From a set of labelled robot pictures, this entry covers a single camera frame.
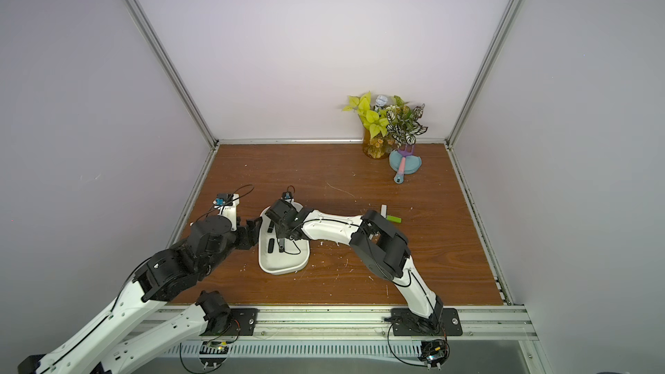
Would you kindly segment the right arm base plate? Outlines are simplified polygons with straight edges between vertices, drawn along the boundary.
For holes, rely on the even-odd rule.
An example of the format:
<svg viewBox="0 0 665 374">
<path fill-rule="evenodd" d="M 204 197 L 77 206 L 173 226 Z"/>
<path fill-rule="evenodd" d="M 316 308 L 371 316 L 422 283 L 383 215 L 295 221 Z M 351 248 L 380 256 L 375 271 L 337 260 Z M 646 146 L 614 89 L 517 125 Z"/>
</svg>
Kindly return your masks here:
<svg viewBox="0 0 665 374">
<path fill-rule="evenodd" d="M 443 308 L 438 316 L 429 318 L 419 317 L 408 308 L 393 308 L 384 322 L 392 325 L 392 333 L 398 337 L 461 337 L 463 334 L 461 318 L 455 308 Z"/>
</svg>

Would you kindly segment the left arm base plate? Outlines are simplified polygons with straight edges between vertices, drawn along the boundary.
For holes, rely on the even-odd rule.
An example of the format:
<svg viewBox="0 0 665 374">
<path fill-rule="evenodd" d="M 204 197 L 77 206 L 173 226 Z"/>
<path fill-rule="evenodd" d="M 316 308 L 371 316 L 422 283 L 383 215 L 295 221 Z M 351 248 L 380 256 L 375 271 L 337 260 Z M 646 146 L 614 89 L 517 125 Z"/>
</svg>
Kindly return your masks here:
<svg viewBox="0 0 665 374">
<path fill-rule="evenodd" d="M 209 323 L 202 336 L 250 337 L 254 334 L 258 313 L 258 308 L 230 308 L 227 315 Z"/>
</svg>

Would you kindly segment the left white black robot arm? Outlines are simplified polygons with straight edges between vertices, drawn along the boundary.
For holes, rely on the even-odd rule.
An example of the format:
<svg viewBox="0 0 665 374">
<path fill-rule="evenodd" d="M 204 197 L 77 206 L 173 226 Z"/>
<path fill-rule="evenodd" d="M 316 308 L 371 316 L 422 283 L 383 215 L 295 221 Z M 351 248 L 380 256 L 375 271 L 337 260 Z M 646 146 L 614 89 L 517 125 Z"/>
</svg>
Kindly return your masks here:
<svg viewBox="0 0 665 374">
<path fill-rule="evenodd" d="M 146 259 L 116 298 L 78 333 L 47 354 L 30 355 L 20 373 L 132 373 L 187 339 L 240 335 L 220 292 L 202 292 L 174 318 L 132 337 L 131 332 L 182 292 L 204 280 L 236 249 L 259 241 L 261 219 L 233 225 L 225 216 L 194 223 L 190 235 Z"/>
</svg>

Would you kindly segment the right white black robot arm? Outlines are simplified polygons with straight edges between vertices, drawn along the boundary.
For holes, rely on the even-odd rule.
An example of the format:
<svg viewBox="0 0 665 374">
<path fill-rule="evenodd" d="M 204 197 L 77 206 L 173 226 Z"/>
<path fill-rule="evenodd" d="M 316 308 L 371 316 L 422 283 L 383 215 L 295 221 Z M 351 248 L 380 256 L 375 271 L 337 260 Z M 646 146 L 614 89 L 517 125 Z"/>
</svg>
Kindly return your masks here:
<svg viewBox="0 0 665 374">
<path fill-rule="evenodd" d="M 261 213 L 264 232 L 279 239 L 324 241 L 350 247 L 377 277 L 391 282 L 405 298 L 411 314 L 436 326 L 443 302 L 417 271 L 407 236 L 377 211 L 362 216 L 336 216 L 277 200 Z"/>
</svg>

